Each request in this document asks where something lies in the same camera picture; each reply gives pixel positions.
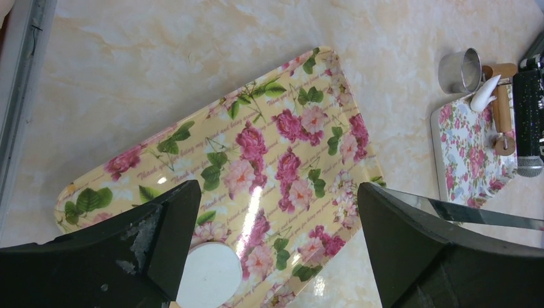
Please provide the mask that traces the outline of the white dough ball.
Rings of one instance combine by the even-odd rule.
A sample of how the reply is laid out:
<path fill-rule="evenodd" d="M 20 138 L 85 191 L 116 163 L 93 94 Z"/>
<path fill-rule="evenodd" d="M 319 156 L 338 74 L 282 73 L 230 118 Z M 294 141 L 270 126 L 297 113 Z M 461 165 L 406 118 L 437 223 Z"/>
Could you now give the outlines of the white dough ball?
<path fill-rule="evenodd" d="M 470 108 L 474 112 L 482 112 L 496 97 L 492 95 L 502 75 L 498 74 L 485 81 L 482 87 L 473 95 Z"/>

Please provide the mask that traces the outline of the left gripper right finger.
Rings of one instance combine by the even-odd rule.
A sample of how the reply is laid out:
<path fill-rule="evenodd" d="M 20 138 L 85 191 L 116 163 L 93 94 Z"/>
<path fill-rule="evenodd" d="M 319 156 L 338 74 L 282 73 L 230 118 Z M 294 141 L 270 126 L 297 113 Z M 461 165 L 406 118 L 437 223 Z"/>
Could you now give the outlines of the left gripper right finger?
<path fill-rule="evenodd" d="M 357 206 L 384 307 L 542 307 L 543 250 L 468 230 L 364 182 Z"/>

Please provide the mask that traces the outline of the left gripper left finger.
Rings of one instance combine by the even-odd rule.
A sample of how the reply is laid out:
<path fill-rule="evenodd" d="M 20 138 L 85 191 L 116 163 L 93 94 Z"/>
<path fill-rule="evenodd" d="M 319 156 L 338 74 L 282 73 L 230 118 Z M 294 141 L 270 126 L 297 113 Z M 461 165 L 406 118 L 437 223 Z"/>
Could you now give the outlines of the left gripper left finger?
<path fill-rule="evenodd" d="M 196 226 L 201 189 L 155 199 L 44 243 L 1 249 L 2 307 L 168 307 Z"/>

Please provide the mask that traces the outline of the wooden dough roller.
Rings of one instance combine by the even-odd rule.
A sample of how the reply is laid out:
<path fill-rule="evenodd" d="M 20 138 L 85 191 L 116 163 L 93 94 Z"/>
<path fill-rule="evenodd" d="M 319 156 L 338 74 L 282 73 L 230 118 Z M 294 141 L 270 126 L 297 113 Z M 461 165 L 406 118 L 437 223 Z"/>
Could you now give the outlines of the wooden dough roller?
<path fill-rule="evenodd" d="M 488 81 L 500 75 L 492 92 L 496 100 L 491 102 L 491 108 L 495 130 L 498 133 L 494 142 L 494 149 L 498 155 L 504 157 L 512 155 L 516 149 L 507 86 L 512 83 L 512 77 L 517 72 L 518 67 L 513 63 L 491 64 L 482 67 L 483 81 Z"/>

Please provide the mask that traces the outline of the floral tray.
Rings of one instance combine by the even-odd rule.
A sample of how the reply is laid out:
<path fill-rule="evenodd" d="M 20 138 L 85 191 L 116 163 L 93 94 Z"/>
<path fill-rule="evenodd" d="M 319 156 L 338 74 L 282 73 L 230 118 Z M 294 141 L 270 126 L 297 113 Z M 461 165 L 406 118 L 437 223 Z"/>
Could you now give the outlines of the floral tray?
<path fill-rule="evenodd" d="M 441 200 L 480 208 L 515 177 L 517 156 L 495 151 L 492 107 L 475 112 L 472 97 L 433 111 L 430 127 Z"/>

